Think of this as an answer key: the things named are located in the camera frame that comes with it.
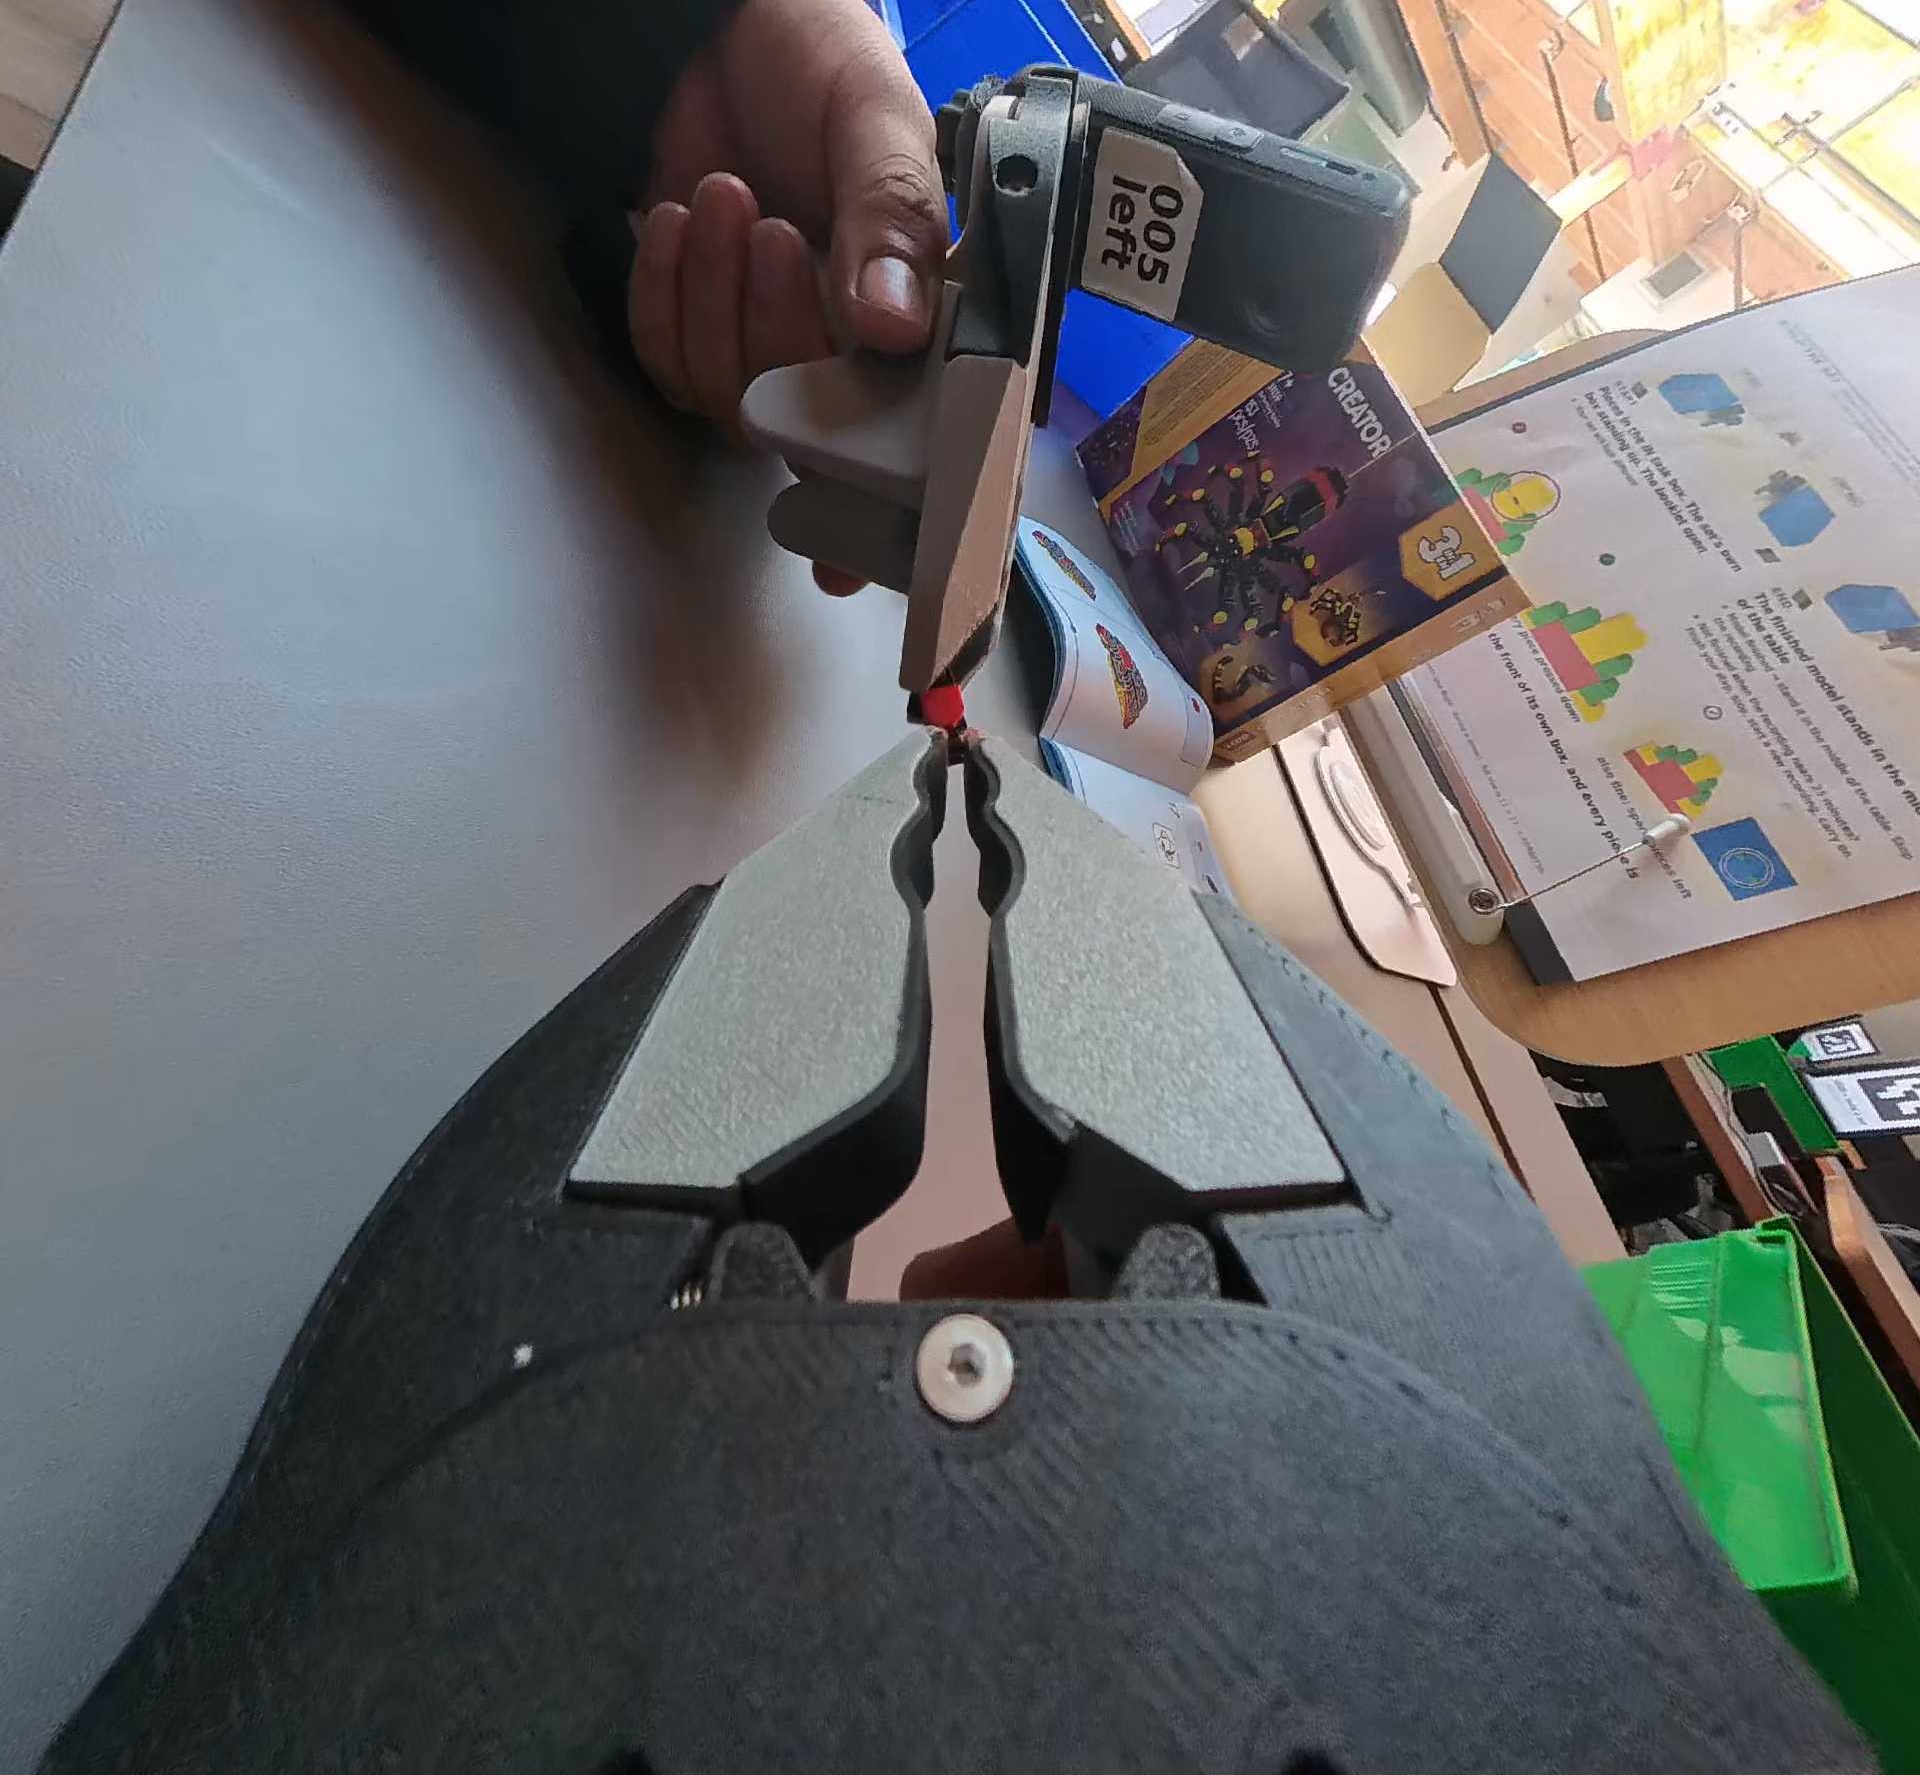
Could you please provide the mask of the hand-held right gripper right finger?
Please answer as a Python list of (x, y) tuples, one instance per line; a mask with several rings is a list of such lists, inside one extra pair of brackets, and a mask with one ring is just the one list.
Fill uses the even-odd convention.
[(1351, 1177), (1215, 928), (1232, 908), (1003, 738), (969, 738), (966, 806), (1019, 1228), (1136, 1241), (1173, 1220), (1342, 1204)]

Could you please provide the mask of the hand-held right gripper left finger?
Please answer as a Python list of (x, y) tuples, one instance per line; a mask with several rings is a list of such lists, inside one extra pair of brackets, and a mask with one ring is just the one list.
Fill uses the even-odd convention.
[(714, 882), (610, 1081), (579, 1198), (780, 1228), (809, 1268), (927, 1154), (949, 738), (911, 731)]

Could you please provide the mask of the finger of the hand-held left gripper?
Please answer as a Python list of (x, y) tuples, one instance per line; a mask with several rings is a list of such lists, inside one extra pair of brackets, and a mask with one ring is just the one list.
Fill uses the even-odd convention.
[(1030, 368), (999, 354), (949, 357), (899, 656), (899, 685), (915, 695), (966, 687), (994, 648), (1030, 444)]

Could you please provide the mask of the white lego instruction booklet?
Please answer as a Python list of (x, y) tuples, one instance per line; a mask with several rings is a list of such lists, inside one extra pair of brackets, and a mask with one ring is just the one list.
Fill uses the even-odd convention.
[(1192, 794), (1215, 760), (1215, 717), (1155, 645), (1133, 599), (1063, 529), (1020, 519), (1007, 627), (1039, 687), (1042, 770), (1093, 806), (1119, 784)]

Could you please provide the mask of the purple lego set box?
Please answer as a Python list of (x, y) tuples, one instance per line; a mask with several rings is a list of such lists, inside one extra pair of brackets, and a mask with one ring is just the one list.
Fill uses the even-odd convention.
[(1491, 523), (1358, 349), (1192, 341), (1077, 444), (1144, 627), (1240, 760), (1530, 609)]

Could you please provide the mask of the person's left hand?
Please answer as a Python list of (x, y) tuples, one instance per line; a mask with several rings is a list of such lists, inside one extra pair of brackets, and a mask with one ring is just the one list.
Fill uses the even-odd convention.
[(634, 213), (629, 341), (676, 412), (838, 352), (919, 354), (944, 290), (932, 110), (861, 0), (742, 0), (675, 86)]

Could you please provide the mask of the black chair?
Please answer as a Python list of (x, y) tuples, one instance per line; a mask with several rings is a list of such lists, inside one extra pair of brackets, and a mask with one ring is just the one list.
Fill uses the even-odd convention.
[(1351, 81), (1251, 0), (1210, 0), (1136, 69), (1136, 86), (1289, 140), (1317, 140)]

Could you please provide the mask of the white printed paper sheet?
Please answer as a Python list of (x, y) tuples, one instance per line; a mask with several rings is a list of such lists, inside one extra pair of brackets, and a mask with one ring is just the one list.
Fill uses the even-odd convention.
[(1235, 897), (1200, 802), (1114, 760), (1039, 738), (1042, 770), (1202, 896)]

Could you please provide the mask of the white clip bar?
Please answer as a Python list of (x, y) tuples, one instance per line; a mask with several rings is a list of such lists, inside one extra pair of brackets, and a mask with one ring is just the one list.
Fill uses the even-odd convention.
[(1505, 919), (1505, 886), (1481, 848), (1437, 747), (1424, 706), (1405, 679), (1388, 685), (1396, 756), (1405, 772), (1400, 809), (1422, 831), (1422, 862), (1441, 878), (1442, 908), (1469, 948), (1491, 948)]

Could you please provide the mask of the green plastic bin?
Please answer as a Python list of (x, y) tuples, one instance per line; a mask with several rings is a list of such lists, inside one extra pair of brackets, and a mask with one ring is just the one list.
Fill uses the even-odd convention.
[(1748, 1135), (1766, 1135), (1785, 1156), (1838, 1156), (1843, 1139), (1821, 1114), (1805, 1072), (1791, 1062), (1780, 1034), (1759, 1034), (1701, 1051), (1701, 1062), (1729, 1090)]
[(1916, 1432), (1787, 1218), (1585, 1268), (1743, 1585), (1916, 1770)]

